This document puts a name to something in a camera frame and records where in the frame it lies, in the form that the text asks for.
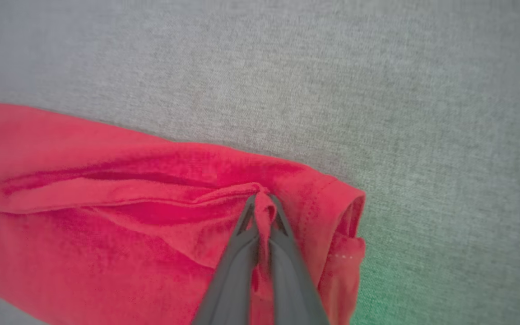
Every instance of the gray tabletop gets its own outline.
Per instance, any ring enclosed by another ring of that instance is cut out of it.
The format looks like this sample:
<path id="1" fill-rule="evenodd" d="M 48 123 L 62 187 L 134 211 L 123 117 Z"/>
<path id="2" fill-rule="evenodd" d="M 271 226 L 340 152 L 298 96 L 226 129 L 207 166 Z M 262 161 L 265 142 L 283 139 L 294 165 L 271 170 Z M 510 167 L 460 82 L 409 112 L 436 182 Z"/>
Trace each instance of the gray tabletop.
<path id="1" fill-rule="evenodd" d="M 520 324 L 520 1 L 0 0 L 0 101 L 365 190 L 355 324 Z"/>

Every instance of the red fabric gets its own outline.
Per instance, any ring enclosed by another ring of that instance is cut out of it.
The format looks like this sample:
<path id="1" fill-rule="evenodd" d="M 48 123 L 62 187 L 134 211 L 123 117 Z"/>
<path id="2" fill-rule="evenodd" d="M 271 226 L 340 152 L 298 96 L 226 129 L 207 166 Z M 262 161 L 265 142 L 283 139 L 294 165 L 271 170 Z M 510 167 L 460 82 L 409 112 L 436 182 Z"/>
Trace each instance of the red fabric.
<path id="1" fill-rule="evenodd" d="M 187 325 L 254 193 L 264 243 L 273 193 L 330 322 L 348 324 L 361 190 L 287 160 L 0 103 L 0 297 L 52 325 Z M 252 278 L 255 325 L 273 323 L 266 269 Z"/>

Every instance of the gray fabric surface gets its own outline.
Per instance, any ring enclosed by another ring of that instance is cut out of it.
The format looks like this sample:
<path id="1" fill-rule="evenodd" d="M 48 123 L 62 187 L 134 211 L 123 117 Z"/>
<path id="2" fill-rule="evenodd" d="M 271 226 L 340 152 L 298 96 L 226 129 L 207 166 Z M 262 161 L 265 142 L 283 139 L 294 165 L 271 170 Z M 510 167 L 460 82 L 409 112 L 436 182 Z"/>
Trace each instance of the gray fabric surface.
<path id="1" fill-rule="evenodd" d="M 0 101 L 364 189 L 353 323 L 520 324 L 520 1 L 0 0 Z"/>

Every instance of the red t-shirt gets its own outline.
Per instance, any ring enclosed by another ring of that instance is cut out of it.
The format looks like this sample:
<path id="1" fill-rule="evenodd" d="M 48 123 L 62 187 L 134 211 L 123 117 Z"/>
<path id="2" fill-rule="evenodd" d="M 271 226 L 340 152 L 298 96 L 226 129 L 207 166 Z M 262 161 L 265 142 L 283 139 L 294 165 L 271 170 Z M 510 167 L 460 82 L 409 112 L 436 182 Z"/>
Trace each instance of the red t-shirt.
<path id="1" fill-rule="evenodd" d="M 51 325 L 188 325 L 244 202 L 280 198 L 333 325 L 355 308 L 365 194 L 292 161 L 0 103 L 0 297 Z M 251 320 L 272 324 L 269 275 Z"/>

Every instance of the textured gray background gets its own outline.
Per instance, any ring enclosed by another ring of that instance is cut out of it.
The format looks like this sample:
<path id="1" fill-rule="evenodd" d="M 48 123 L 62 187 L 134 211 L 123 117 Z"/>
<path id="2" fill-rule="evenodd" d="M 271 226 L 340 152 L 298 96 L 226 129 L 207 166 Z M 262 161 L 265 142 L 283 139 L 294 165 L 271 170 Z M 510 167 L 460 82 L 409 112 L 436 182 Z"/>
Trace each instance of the textured gray background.
<path id="1" fill-rule="evenodd" d="M 0 0 L 0 101 L 331 173 L 353 323 L 520 325 L 520 1 Z"/>

